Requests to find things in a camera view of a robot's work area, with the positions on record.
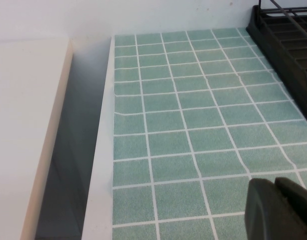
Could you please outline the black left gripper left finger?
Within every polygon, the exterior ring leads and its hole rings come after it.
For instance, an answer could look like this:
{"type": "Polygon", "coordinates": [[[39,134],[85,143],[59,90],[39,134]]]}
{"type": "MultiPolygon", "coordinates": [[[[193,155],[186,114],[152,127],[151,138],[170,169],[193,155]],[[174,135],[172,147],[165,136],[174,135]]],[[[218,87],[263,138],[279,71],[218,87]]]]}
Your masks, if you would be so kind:
{"type": "Polygon", "coordinates": [[[249,181],[245,206],[245,229],[249,240],[295,240],[297,220],[287,199],[264,178],[249,181]]]}

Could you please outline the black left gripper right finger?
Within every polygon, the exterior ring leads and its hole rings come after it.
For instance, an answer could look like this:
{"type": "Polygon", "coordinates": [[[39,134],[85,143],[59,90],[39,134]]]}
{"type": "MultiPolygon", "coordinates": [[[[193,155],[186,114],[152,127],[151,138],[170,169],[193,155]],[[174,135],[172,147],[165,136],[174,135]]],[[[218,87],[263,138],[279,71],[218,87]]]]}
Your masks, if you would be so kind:
{"type": "Polygon", "coordinates": [[[307,189],[287,177],[277,177],[274,185],[287,201],[290,215],[296,223],[292,226],[299,231],[297,240],[307,238],[307,189]]]}

